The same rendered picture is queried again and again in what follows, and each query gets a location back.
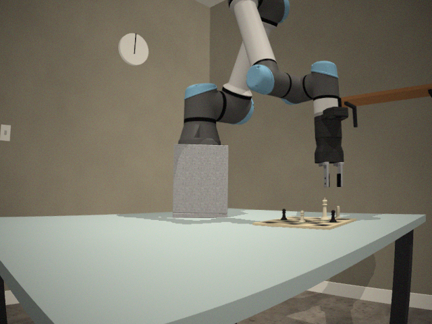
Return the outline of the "white chess king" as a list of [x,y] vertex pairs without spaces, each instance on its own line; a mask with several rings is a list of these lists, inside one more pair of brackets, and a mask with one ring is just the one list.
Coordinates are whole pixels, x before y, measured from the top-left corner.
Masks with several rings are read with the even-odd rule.
[[325,198],[324,198],[324,200],[322,200],[322,202],[323,202],[323,216],[322,216],[322,218],[320,218],[320,220],[321,221],[329,221],[329,218],[327,217],[327,208],[326,208],[326,206],[327,206],[327,200],[325,200]]

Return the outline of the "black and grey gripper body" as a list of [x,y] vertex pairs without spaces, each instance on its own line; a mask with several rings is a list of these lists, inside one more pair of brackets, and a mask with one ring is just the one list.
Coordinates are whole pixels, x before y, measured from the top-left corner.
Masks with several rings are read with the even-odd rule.
[[315,117],[315,163],[344,162],[342,149],[342,123],[348,118],[348,107],[342,107],[341,98],[316,99]]

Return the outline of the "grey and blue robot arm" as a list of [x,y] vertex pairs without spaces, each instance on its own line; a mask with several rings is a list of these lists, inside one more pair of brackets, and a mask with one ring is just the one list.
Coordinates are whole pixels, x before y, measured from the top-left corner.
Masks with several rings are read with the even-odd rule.
[[186,89],[178,144],[221,145],[216,122],[246,123],[254,111],[250,90],[288,105],[340,97],[337,67],[330,61],[315,62],[311,74],[301,77],[279,71],[268,38],[287,18],[288,0],[228,0],[228,5],[243,40],[231,77],[222,91],[211,83]]

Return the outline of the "white pawn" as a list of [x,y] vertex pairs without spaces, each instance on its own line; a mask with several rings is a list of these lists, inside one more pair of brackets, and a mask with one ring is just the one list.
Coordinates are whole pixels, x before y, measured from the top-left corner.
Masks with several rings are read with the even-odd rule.
[[301,215],[301,218],[300,218],[299,223],[306,223],[306,221],[304,220],[304,211],[301,211],[300,215]]

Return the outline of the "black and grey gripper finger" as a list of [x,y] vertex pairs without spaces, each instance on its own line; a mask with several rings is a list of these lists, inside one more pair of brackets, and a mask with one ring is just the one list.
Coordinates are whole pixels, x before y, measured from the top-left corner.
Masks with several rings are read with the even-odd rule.
[[324,169],[324,187],[329,187],[329,162],[319,163]]
[[337,167],[337,187],[343,187],[343,165],[344,162],[333,164],[333,166]]

